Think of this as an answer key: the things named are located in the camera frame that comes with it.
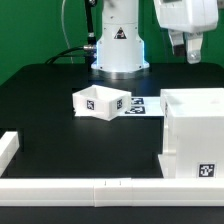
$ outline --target open white box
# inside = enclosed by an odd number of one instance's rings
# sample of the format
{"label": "open white box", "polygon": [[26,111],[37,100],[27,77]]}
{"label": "open white box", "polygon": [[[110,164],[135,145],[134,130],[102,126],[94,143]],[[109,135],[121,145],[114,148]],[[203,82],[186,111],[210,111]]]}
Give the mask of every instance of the open white box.
{"label": "open white box", "polygon": [[224,177],[224,89],[161,91],[165,178]]}
{"label": "open white box", "polygon": [[92,85],[73,94],[73,106],[79,115],[110,121],[131,109],[131,92]]}

